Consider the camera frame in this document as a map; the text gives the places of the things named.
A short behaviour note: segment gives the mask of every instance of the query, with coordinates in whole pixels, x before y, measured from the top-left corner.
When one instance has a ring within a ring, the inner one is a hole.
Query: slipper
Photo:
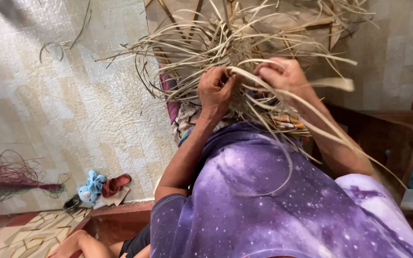
[[[132,181],[132,178],[127,174],[121,174],[116,178],[109,179],[101,189],[101,195],[104,198],[109,198],[122,190],[123,185],[127,185]]]

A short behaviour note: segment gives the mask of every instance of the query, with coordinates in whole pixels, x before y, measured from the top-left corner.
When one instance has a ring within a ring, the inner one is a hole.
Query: person
[[[49,258],[70,258],[79,250],[85,258],[149,258],[150,228],[151,224],[148,224],[134,238],[111,246],[101,243],[85,230],[78,230],[52,250]]]
[[[359,148],[298,62],[271,60],[278,64],[263,62],[255,75],[311,104]],[[197,89],[201,111],[179,109],[182,118],[171,116],[180,146],[156,188],[151,258],[413,257],[413,231],[366,157],[310,131],[334,180],[258,124],[217,129],[240,80],[235,74],[222,85],[226,74],[226,67],[203,73]],[[301,121],[336,135],[301,101],[288,102]],[[180,129],[187,117],[191,127]]]

